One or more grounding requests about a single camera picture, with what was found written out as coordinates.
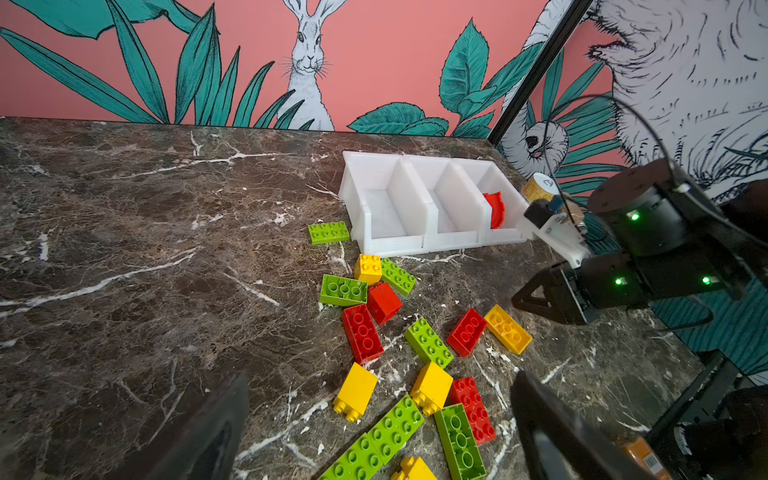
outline black cable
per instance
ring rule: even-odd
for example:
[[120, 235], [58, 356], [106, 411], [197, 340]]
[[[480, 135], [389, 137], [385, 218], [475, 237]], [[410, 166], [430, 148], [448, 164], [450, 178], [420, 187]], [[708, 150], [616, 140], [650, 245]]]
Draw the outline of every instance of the black cable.
[[697, 303], [699, 303], [700, 305], [702, 305], [704, 308], [707, 309], [709, 313], [707, 314], [706, 317], [704, 317], [704, 319], [699, 320], [698, 322], [686, 323], [685, 325], [672, 326], [665, 329], [654, 329], [654, 332], [659, 332], [659, 333], [677, 332], [678, 330], [686, 330], [686, 329], [696, 328], [698, 326], [704, 326], [704, 325], [707, 325], [708, 323], [712, 323], [715, 320], [714, 310], [712, 310], [712, 308], [709, 305], [707, 305], [701, 298], [695, 295], [689, 295], [688, 299], [695, 300]]

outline can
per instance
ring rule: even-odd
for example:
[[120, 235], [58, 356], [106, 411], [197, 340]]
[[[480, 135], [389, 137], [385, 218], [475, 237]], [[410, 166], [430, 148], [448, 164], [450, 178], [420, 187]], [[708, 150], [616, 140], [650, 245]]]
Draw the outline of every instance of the can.
[[552, 198], [558, 194], [558, 186], [550, 177], [536, 172], [525, 184], [520, 193], [528, 200], [528, 202], [533, 202], [539, 198], [551, 202]]

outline barcode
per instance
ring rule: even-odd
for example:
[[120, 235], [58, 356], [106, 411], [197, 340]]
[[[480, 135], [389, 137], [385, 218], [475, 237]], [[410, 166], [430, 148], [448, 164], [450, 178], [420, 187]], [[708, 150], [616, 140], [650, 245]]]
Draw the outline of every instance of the barcode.
[[661, 466], [661, 462], [659, 462], [659, 458], [655, 453], [651, 453], [649, 456], [643, 458], [643, 462], [645, 462], [645, 465], [648, 467], [648, 470], [650, 470], [650, 473], [654, 475], [664, 470], [664, 467]]

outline lego duplo brick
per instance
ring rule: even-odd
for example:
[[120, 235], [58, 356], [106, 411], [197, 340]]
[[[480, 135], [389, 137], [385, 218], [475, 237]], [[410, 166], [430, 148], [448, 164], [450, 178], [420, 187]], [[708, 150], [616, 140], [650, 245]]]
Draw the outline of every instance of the lego duplo brick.
[[382, 464], [387, 465], [423, 424], [413, 399], [402, 397], [368, 432]]
[[309, 229], [312, 245], [349, 240], [349, 230], [344, 222], [318, 223], [310, 225]]
[[437, 363], [430, 362], [419, 372], [411, 389], [411, 397], [416, 405], [422, 407], [424, 416], [430, 416], [445, 405], [452, 383], [453, 377]]
[[406, 340], [425, 364], [435, 362], [444, 369], [453, 361], [453, 354], [423, 317], [406, 330]]
[[397, 315], [402, 302], [388, 283], [380, 283], [368, 290], [368, 310], [379, 325]]
[[353, 363], [339, 394], [333, 400], [333, 411], [345, 415], [347, 422], [357, 421], [366, 412], [378, 381], [379, 377], [357, 362]]
[[459, 403], [445, 407], [435, 414], [435, 423], [451, 478], [476, 480], [485, 477], [485, 466], [464, 406]]
[[368, 284], [351, 278], [323, 275], [320, 302], [338, 306], [362, 305], [368, 302]]
[[395, 472], [389, 480], [437, 480], [421, 457], [404, 458], [400, 462], [400, 468], [402, 470]]
[[382, 258], [382, 280], [405, 296], [416, 285], [416, 277], [395, 265], [389, 258]]
[[472, 350], [475, 349], [475, 345], [477, 345], [487, 325], [488, 322], [475, 309], [471, 308], [459, 320], [458, 325], [448, 336], [446, 342], [461, 357], [468, 357]]
[[367, 283], [369, 286], [376, 285], [382, 279], [382, 259], [376, 255], [363, 255], [357, 257], [355, 263], [355, 279]]
[[499, 305], [494, 306], [485, 316], [488, 329], [512, 352], [520, 355], [531, 343], [531, 335], [519, 326]]
[[345, 309], [342, 314], [342, 321], [355, 360], [359, 364], [372, 362], [384, 355], [384, 347], [379, 333], [376, 331], [373, 319], [365, 305]]
[[451, 404], [461, 403], [472, 427], [472, 434], [478, 445], [490, 442], [496, 438], [496, 431], [491, 425], [488, 411], [482, 402], [475, 379], [471, 376], [455, 380], [448, 394]]
[[321, 476], [319, 480], [367, 480], [383, 467], [367, 433], [363, 433]]

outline yellow lego brick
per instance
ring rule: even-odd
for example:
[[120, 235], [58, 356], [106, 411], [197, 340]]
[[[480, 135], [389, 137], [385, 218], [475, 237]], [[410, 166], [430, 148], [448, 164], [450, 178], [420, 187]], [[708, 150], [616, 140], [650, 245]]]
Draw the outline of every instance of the yellow lego brick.
[[490, 329], [496, 338], [512, 352], [520, 355], [533, 337], [519, 326], [500, 306], [494, 306], [485, 316]]
[[376, 285], [382, 279], [382, 259], [376, 255], [362, 255], [355, 263], [355, 280]]
[[395, 472], [390, 480], [437, 480], [421, 457], [404, 458], [400, 463], [402, 471]]
[[357, 362], [353, 363], [339, 395], [333, 400], [333, 411], [346, 415], [348, 422], [356, 422], [366, 412], [378, 381], [377, 376]]
[[448, 391], [453, 384], [453, 377], [435, 362], [430, 362], [419, 373], [416, 383], [413, 384], [411, 397], [416, 405], [422, 407], [425, 417], [439, 412], [445, 405]]

